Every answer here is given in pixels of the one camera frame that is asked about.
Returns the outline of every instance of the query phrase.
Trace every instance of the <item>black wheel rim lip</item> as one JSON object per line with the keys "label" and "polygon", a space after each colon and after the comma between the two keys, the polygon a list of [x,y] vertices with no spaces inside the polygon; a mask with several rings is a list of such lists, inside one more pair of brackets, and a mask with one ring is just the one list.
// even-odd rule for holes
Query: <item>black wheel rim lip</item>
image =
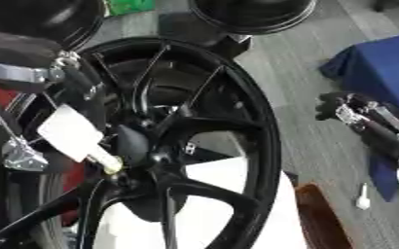
{"label": "black wheel rim lip", "polygon": [[82,32],[74,33],[74,35],[66,38],[64,44],[67,50],[80,49],[92,36],[99,30],[104,21],[104,4],[98,1],[98,11],[92,24]]}
{"label": "black wheel rim lip", "polygon": [[220,19],[213,18],[205,14],[196,4],[196,0],[190,0],[192,11],[201,19],[208,22],[209,24],[223,29],[229,33],[240,34],[240,35],[263,35],[269,33],[279,32],[288,28],[291,28],[305,19],[307,19],[316,7],[317,0],[311,0],[307,7],[303,9],[300,13],[289,18],[286,21],[280,23],[270,23],[272,21],[265,21],[264,24],[259,24],[256,26],[234,26],[223,22]]}
{"label": "black wheel rim lip", "polygon": [[[101,26],[104,21],[105,10],[104,3],[101,0],[92,0],[91,3],[87,3],[88,1],[80,1],[80,5],[74,10],[71,17],[62,23],[46,26],[46,24],[39,24],[39,21],[44,23],[44,19],[37,19],[33,20],[36,24],[32,29],[16,28],[8,24],[11,21],[17,21],[19,23],[21,20],[18,19],[20,17],[18,16],[18,18],[14,20],[0,23],[0,32],[45,38],[58,42],[66,50],[77,50],[83,46]],[[84,5],[89,5],[89,7],[83,10]]]}

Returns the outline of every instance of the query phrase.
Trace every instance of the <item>gray carpet floor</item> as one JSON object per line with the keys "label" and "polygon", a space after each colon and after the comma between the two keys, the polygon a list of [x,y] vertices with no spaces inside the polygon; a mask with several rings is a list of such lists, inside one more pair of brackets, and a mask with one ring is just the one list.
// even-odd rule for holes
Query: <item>gray carpet floor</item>
{"label": "gray carpet floor", "polygon": [[[109,18],[87,44],[154,35],[158,16],[186,11],[186,0],[157,0],[154,12]],[[283,143],[283,168],[301,183],[320,186],[356,249],[399,249],[399,195],[381,199],[367,175],[367,152],[356,136],[335,122],[314,119],[316,97],[337,89],[317,67],[352,44],[399,35],[399,7],[375,13],[370,0],[319,0],[304,23],[257,36],[236,60],[255,78],[273,107]],[[370,186],[372,207],[354,207],[362,183]]]}

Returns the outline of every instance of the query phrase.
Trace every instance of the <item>black bracket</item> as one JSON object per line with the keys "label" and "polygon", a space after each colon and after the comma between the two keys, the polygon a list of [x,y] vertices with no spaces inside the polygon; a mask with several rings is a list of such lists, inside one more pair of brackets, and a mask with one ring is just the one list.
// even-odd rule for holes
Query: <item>black bracket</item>
{"label": "black bracket", "polygon": [[159,35],[194,43],[226,58],[235,58],[251,46],[251,36],[229,34],[192,13],[159,16]]}

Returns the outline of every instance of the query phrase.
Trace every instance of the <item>blue cloth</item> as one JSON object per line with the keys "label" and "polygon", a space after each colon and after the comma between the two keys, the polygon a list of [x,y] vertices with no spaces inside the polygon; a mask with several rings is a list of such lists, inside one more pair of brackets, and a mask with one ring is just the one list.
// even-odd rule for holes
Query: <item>blue cloth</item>
{"label": "blue cloth", "polygon": [[[389,102],[399,107],[399,36],[354,45],[320,67],[331,79],[342,80],[342,88]],[[398,189],[396,172],[373,156],[370,175],[385,200]]]}

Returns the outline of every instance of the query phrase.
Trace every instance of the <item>green object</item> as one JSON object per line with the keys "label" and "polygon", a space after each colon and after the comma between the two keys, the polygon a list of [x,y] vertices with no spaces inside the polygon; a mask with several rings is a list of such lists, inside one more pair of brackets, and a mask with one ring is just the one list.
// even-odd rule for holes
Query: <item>green object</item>
{"label": "green object", "polygon": [[107,0],[110,15],[117,16],[154,9],[155,0]]}

